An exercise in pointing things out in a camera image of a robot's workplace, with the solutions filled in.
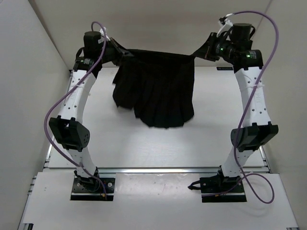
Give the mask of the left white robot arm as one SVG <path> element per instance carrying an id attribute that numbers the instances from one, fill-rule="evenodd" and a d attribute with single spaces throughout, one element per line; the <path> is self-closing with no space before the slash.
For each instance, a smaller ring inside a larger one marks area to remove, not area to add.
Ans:
<path id="1" fill-rule="evenodd" d="M 74 173 L 79 184 L 91 193 L 102 192 L 105 186 L 87 147 L 90 131 L 83 125 L 83 112 L 102 64 L 113 62 L 118 65 L 125 52 L 125 48 L 113 38 L 108 39 L 106 44 L 103 44 L 102 39 L 85 42 L 76 54 L 69 95 L 64 99 L 58 116 L 49 120 L 57 143 L 69 153 L 68 158 L 76 163 Z"/>

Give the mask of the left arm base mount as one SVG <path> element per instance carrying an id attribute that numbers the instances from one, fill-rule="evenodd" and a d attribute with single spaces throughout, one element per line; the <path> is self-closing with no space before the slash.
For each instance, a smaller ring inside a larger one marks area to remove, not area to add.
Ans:
<path id="1" fill-rule="evenodd" d="M 115 175 L 113 177 L 101 177 L 100 180 L 105 186 L 104 192 L 101 184 L 93 178 L 87 178 L 85 181 L 81 178 L 74 177 L 70 200 L 72 201 L 113 201 L 115 191 Z"/>

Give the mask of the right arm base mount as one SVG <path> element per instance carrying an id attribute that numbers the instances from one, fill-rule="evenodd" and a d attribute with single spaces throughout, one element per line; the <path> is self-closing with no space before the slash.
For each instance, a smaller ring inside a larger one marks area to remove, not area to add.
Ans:
<path id="1" fill-rule="evenodd" d="M 225 177 L 222 172 L 210 177 L 200 177 L 188 189 L 200 190 L 202 203 L 247 202 L 241 177 Z"/>

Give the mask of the black pleated skirt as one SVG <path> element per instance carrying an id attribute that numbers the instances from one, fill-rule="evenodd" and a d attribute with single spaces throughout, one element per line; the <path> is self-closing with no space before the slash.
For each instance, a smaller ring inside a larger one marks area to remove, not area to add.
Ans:
<path id="1" fill-rule="evenodd" d="M 128 49 L 113 79 L 113 100 L 148 127 L 182 127 L 194 117 L 195 57 Z"/>

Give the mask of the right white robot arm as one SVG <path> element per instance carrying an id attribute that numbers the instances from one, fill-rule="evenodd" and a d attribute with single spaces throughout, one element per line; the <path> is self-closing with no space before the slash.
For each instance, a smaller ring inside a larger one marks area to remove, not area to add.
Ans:
<path id="1" fill-rule="evenodd" d="M 193 182 L 190 190 L 200 190 L 204 196 L 222 196 L 243 192 L 242 180 L 247 179 L 243 170 L 249 157 L 266 144 L 279 128 L 272 124 L 264 98 L 262 75 L 267 67 L 262 53 L 253 49 L 250 31 L 211 33 L 194 55 L 209 61 L 223 58 L 233 66 L 239 86 L 243 114 L 237 128 L 231 131 L 232 149 L 216 175 L 201 177 Z"/>

